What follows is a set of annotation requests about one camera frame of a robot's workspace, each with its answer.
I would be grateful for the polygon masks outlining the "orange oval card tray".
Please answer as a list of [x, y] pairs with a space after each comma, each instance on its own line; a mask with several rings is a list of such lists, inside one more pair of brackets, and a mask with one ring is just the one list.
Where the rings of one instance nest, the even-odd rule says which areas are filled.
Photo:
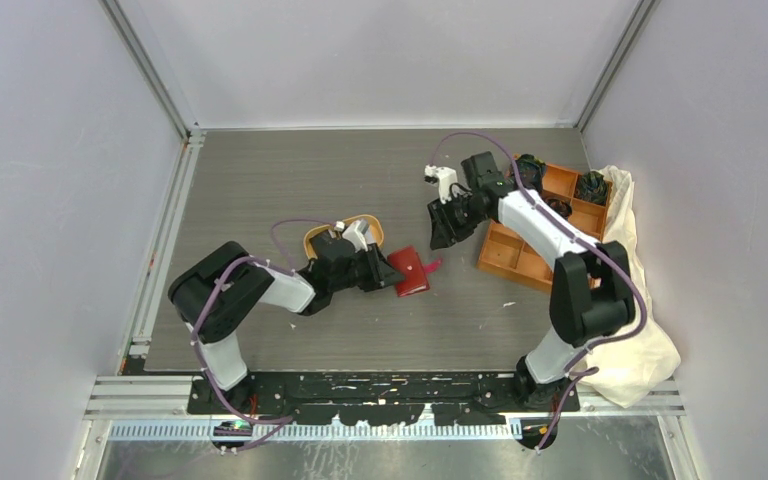
[[360, 248], [362, 243], [381, 246], [384, 241], [383, 228], [377, 217], [370, 214], [356, 215], [337, 221], [335, 226], [326, 224], [309, 230], [303, 238], [308, 260], [317, 257], [312, 240], [322, 233], [326, 233], [330, 238], [342, 238], [347, 234], [348, 241], [357, 248]]

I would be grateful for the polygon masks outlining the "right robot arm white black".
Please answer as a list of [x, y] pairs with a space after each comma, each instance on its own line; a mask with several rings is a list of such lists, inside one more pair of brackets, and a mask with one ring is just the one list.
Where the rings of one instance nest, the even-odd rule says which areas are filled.
[[464, 186], [452, 168], [424, 168], [425, 181], [438, 190], [427, 206], [431, 249], [451, 247], [493, 220], [517, 234], [552, 273], [551, 325], [514, 374], [516, 400], [537, 411], [591, 348], [610, 342], [635, 319], [643, 302], [631, 279], [628, 252], [619, 242], [602, 243], [565, 220], [522, 179], [517, 165], [505, 175], [493, 155], [483, 152], [461, 167]]

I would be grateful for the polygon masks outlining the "red card holder wallet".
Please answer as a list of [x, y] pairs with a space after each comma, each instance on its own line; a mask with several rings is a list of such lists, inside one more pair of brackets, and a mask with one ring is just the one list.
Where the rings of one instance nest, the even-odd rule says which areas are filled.
[[403, 279], [394, 285], [396, 294], [400, 298], [428, 291], [431, 288], [429, 276], [443, 263], [441, 257], [424, 263], [413, 246], [389, 254], [387, 260], [403, 276]]

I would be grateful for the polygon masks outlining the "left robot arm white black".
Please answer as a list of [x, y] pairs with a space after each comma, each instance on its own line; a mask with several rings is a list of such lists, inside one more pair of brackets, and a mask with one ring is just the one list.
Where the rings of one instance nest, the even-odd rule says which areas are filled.
[[311, 316], [337, 292], [372, 292], [405, 276], [367, 236], [346, 239], [321, 232], [312, 239], [314, 255], [300, 270], [280, 269], [228, 241], [176, 278], [167, 297], [190, 332], [205, 368], [209, 399], [229, 413], [245, 409], [252, 397], [251, 375], [237, 329], [258, 304]]

